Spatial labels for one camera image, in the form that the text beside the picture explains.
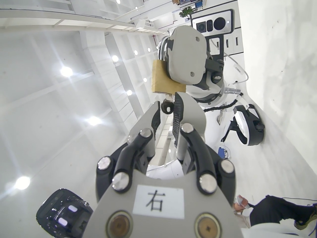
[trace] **black pants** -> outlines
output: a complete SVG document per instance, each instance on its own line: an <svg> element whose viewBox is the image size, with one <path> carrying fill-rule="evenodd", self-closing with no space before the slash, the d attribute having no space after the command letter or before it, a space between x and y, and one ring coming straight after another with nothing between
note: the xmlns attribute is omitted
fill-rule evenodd
<svg viewBox="0 0 317 238"><path fill-rule="evenodd" d="M314 206L302 206L290 203L282 198L267 195L254 206L250 214L251 226L260 223L280 223L283 219L306 222L316 212Z"/></svg>

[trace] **cardboard box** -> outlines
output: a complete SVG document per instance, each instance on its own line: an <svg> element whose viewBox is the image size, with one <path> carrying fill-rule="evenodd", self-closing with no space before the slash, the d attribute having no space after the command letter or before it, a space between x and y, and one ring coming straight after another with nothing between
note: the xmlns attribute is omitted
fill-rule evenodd
<svg viewBox="0 0 317 238"><path fill-rule="evenodd" d="M170 77L167 73L167 62L162 60L153 61L152 70L152 92L175 94L175 92L186 92L186 84L180 84Z"/></svg>
<svg viewBox="0 0 317 238"><path fill-rule="evenodd" d="M173 4L179 4L179 0L172 0Z"/></svg>

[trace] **camera lens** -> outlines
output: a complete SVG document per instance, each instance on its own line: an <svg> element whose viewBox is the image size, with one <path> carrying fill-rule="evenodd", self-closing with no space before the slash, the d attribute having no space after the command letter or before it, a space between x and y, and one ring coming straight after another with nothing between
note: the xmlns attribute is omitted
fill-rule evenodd
<svg viewBox="0 0 317 238"><path fill-rule="evenodd" d="M211 32L212 30L213 30L212 20L208 20L208 21L207 21L207 31L208 31L208 32Z"/></svg>
<svg viewBox="0 0 317 238"><path fill-rule="evenodd" d="M196 29L201 33L205 33L206 32L206 22L197 23Z"/></svg>
<svg viewBox="0 0 317 238"><path fill-rule="evenodd" d="M214 27L216 30L222 30L226 25L226 20L223 19L222 17L217 18L214 21Z"/></svg>

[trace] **metal screw head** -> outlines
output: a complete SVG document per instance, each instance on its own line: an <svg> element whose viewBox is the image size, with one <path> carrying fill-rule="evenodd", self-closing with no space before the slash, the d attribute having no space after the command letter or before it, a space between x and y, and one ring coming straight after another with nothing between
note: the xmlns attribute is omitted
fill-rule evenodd
<svg viewBox="0 0 317 238"><path fill-rule="evenodd" d="M222 160L221 162L221 168L228 174L233 173L235 170L235 167L233 166L233 163L229 160Z"/></svg>
<svg viewBox="0 0 317 238"><path fill-rule="evenodd" d="M97 163L97 167L99 170L106 170L108 169L111 163L111 159L108 156L102 157L99 162Z"/></svg>
<svg viewBox="0 0 317 238"><path fill-rule="evenodd" d="M133 229L133 219L126 211L112 214L106 223L106 237L129 238Z"/></svg>
<svg viewBox="0 0 317 238"><path fill-rule="evenodd" d="M129 175L125 172L117 173L112 179L112 188L116 191L121 191L127 188L129 184Z"/></svg>
<svg viewBox="0 0 317 238"><path fill-rule="evenodd" d="M203 174L199 178L200 187L207 193L212 194L217 189L217 180L210 174Z"/></svg>
<svg viewBox="0 0 317 238"><path fill-rule="evenodd" d="M194 127L190 123L185 123L181 126L181 130L189 134L194 130Z"/></svg>
<svg viewBox="0 0 317 238"><path fill-rule="evenodd" d="M149 128L145 128L143 130L140 131L140 135L144 138L148 138L151 136L151 129Z"/></svg>
<svg viewBox="0 0 317 238"><path fill-rule="evenodd" d="M118 215L110 222L110 233L114 238L125 237L130 229L130 222L125 215Z"/></svg>
<svg viewBox="0 0 317 238"><path fill-rule="evenodd" d="M219 238L221 236L220 224L215 216L203 213L195 221L197 238Z"/></svg>

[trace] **white floor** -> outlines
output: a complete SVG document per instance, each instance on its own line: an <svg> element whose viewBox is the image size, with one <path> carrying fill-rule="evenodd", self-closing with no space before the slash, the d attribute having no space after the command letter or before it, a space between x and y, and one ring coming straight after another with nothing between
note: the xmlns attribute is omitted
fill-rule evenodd
<svg viewBox="0 0 317 238"><path fill-rule="evenodd" d="M250 97L317 173L317 0L238 0Z"/></svg>

